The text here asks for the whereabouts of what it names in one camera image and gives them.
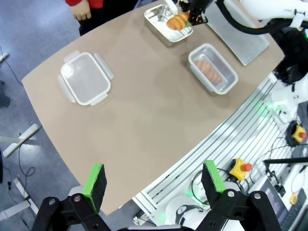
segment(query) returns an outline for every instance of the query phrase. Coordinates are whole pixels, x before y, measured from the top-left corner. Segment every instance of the brown tabletop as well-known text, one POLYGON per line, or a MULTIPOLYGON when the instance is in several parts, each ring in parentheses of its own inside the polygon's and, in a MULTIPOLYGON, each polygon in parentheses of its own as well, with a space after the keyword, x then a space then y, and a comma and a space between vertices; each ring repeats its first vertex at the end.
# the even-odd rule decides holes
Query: brown tabletop
POLYGON ((84 184, 94 163, 104 163, 109 214, 159 177, 231 115, 283 59, 270 46, 243 66, 205 25, 167 48, 136 9, 80 37, 24 79, 31 103, 53 145, 84 184), (226 95, 210 96, 186 68, 188 53, 212 44, 239 76, 226 95), (95 106, 71 103, 58 82, 63 58, 78 50, 98 53, 115 77, 108 97, 95 106))

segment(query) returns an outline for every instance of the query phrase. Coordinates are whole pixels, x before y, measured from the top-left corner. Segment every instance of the floor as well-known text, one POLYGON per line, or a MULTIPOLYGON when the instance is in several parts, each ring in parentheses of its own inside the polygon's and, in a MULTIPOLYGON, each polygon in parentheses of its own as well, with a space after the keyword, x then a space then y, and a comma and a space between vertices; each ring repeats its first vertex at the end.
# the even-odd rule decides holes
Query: floor
MULTIPOLYGON (((0 0, 0 46, 3 52, 10 53, 7 62, 19 80, 78 37, 78 22, 73 19, 64 0, 0 0)), ((18 137, 32 123, 40 123, 23 86, 16 81, 6 63, 0 64, 0 80, 5 82, 5 94, 11 98, 8 108, 0 108, 0 135, 18 137)), ((70 189, 79 183, 57 153, 44 128, 33 139, 36 145, 25 144, 20 150, 23 171, 35 167, 34 175, 27 178, 26 191, 37 206, 47 196, 65 199, 70 189)), ((0 143, 1 150, 7 146, 0 143)), ((17 151, 3 159, 3 165, 10 169, 13 179, 18 177, 25 186, 17 151)), ((10 198, 7 181, 11 181, 10 174, 4 170, 3 184, 0 184, 0 211, 15 205, 13 200, 22 201, 22 195, 14 184, 10 190, 13 200, 10 198)), ((132 224, 132 218, 139 210, 133 201, 129 201, 111 215, 102 216, 112 230, 117 230, 132 224)), ((27 231, 33 222, 30 209, 26 209, 24 213, 0 222, 0 231, 27 231)), ((76 226, 71 230, 83 229, 76 226)))

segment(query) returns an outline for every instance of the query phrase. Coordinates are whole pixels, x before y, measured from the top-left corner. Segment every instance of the black pants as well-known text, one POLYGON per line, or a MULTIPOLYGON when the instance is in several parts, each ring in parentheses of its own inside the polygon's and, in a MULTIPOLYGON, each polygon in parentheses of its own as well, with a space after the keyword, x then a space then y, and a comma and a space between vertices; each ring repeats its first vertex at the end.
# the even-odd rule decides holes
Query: black pants
POLYGON ((138 0, 105 0, 103 8, 91 9, 90 19, 78 21, 80 35, 134 9, 138 0))

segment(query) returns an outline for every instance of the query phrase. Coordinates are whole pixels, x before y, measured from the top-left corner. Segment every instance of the red button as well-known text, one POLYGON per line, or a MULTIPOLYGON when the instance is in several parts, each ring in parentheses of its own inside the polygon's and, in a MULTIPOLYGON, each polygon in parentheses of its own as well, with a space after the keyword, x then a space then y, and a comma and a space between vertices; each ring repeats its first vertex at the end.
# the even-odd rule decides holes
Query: red button
POLYGON ((252 170, 252 165, 251 165, 250 163, 245 164, 245 165, 242 165, 242 166, 241 166, 241 170, 242 170, 243 172, 249 172, 249 171, 252 170))
POLYGON ((300 138, 302 138, 302 139, 306 139, 307 138, 307 134, 305 132, 300 132, 298 136, 300 138))

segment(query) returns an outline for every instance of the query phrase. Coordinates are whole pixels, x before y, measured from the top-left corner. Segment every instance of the croissant in plastic container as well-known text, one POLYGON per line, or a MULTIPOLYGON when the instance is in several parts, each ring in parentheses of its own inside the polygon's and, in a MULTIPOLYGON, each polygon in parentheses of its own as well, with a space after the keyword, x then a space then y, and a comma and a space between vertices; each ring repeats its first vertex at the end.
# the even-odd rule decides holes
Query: croissant in plastic container
POLYGON ((197 68, 205 75, 205 77, 214 85, 222 82, 220 74, 215 70, 213 65, 209 62, 194 61, 197 68))
POLYGON ((167 22, 167 26, 172 30, 183 30, 188 22, 189 13, 180 13, 172 18, 170 18, 167 22))

